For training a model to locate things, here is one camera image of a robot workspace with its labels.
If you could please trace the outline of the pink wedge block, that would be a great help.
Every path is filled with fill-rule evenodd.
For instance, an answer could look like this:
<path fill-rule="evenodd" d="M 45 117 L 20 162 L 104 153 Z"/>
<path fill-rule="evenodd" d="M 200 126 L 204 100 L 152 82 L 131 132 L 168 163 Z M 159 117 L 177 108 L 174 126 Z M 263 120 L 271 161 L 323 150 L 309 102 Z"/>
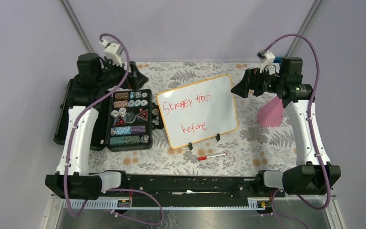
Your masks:
<path fill-rule="evenodd" d="M 280 127 L 284 119 L 282 101 L 277 96 L 266 103 L 257 113 L 257 121 L 262 127 Z"/>

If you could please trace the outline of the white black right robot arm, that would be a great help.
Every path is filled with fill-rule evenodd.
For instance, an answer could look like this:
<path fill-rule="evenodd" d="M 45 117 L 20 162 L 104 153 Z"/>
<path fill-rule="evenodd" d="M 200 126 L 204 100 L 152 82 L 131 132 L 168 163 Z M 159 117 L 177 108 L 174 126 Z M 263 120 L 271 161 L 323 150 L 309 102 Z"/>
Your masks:
<path fill-rule="evenodd" d="M 284 172 L 261 170 L 256 176 L 254 190 L 265 197 L 273 188 L 290 195 L 325 195 L 340 178 L 339 166 L 332 165 L 322 144 L 315 119 L 313 87 L 303 84 L 303 60 L 284 57 L 278 73 L 261 68 L 244 72 L 242 80 L 231 92 L 247 98 L 265 92 L 274 93 L 282 103 L 292 125 L 297 148 L 296 166 Z"/>

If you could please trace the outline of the black poker chip case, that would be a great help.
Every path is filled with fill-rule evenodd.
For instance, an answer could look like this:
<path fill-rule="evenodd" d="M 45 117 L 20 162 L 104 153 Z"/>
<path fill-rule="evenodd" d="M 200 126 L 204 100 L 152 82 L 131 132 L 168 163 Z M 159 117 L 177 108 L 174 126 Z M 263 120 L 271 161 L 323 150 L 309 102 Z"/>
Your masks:
<path fill-rule="evenodd" d="M 90 149 L 112 152 L 149 149 L 153 144 L 153 130 L 162 129 L 162 119 L 153 114 L 158 108 L 153 102 L 150 89 L 140 89 L 147 78 L 129 76 L 122 84 L 122 91 L 115 92 L 94 108 L 99 112 L 94 123 Z M 119 80 L 91 81 L 82 84 L 77 78 L 70 79 L 67 85 L 61 113 L 53 137 L 58 145 L 64 145 L 68 124 L 69 109 L 88 106 L 115 86 Z"/>

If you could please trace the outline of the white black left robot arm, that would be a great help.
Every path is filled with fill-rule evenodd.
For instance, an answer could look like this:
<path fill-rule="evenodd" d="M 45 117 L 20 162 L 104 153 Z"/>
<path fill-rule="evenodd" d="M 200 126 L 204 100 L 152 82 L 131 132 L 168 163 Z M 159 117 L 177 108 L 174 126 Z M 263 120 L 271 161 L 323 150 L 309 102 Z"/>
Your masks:
<path fill-rule="evenodd" d="M 118 171 L 89 173 L 89 152 L 108 146 L 109 90 L 119 85 L 132 92 L 148 82 L 135 62 L 129 66 L 125 69 L 96 53 L 78 57 L 78 73 L 68 82 L 54 134 L 63 153 L 55 173 L 45 177 L 46 187 L 62 199 L 96 200 L 108 189 L 117 196 L 128 192 L 129 184 Z"/>

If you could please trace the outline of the blue corner bracket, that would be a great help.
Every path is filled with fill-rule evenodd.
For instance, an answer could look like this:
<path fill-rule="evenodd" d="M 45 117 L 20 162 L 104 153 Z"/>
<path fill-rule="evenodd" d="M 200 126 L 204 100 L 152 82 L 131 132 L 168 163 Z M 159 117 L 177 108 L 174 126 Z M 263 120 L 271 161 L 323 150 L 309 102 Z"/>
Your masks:
<path fill-rule="evenodd" d="M 275 57 L 273 63 L 281 64 L 282 59 L 283 59 L 282 57 Z"/>

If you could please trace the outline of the yellow framed whiteboard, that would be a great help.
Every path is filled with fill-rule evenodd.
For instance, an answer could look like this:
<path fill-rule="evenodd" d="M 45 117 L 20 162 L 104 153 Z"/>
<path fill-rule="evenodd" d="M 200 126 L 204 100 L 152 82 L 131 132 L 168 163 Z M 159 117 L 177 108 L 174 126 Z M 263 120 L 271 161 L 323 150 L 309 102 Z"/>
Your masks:
<path fill-rule="evenodd" d="M 232 78 L 221 75 L 157 94 L 169 146 L 178 149 L 239 126 Z"/>

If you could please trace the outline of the white red whiteboard marker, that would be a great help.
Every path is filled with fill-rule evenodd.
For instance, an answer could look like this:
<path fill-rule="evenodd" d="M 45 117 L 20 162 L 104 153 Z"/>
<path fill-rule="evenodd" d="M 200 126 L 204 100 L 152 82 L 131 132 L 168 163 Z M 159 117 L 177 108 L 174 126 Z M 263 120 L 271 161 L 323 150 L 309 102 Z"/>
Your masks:
<path fill-rule="evenodd" d="M 214 157 L 221 157 L 221 156 L 227 156 L 227 153 L 221 153 L 221 154 L 217 154 L 217 155 L 210 155 L 210 156 L 206 156 L 206 159 L 209 158 L 214 158 Z"/>

